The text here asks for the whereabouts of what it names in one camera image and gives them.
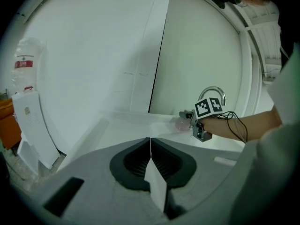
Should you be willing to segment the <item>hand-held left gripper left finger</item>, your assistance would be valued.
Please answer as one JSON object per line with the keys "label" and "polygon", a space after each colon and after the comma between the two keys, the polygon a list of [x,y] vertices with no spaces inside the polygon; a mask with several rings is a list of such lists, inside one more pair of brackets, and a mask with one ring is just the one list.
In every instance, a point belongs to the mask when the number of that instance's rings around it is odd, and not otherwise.
{"label": "hand-held left gripper left finger", "polygon": [[167,222],[144,179],[150,139],[84,154],[57,171],[35,192],[43,222]]}

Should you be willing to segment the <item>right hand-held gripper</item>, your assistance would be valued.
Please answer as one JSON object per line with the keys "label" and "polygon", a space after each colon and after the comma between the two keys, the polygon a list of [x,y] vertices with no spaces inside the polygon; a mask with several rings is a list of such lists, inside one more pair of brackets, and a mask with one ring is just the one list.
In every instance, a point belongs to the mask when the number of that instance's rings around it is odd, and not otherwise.
{"label": "right hand-held gripper", "polygon": [[194,110],[181,111],[179,112],[179,116],[183,119],[190,119],[193,137],[199,141],[208,141],[212,138],[212,134],[204,130],[204,126],[200,123],[200,120],[212,115],[222,114],[225,104],[226,97],[202,98],[195,104]]}

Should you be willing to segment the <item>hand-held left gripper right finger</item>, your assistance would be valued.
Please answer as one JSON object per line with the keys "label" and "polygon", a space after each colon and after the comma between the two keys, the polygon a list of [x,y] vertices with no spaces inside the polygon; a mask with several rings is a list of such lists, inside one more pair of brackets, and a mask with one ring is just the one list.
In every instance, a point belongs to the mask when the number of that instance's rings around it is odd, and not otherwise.
{"label": "hand-held left gripper right finger", "polygon": [[164,213],[179,217],[203,202],[235,166],[239,152],[151,139],[151,158],[165,187]]}

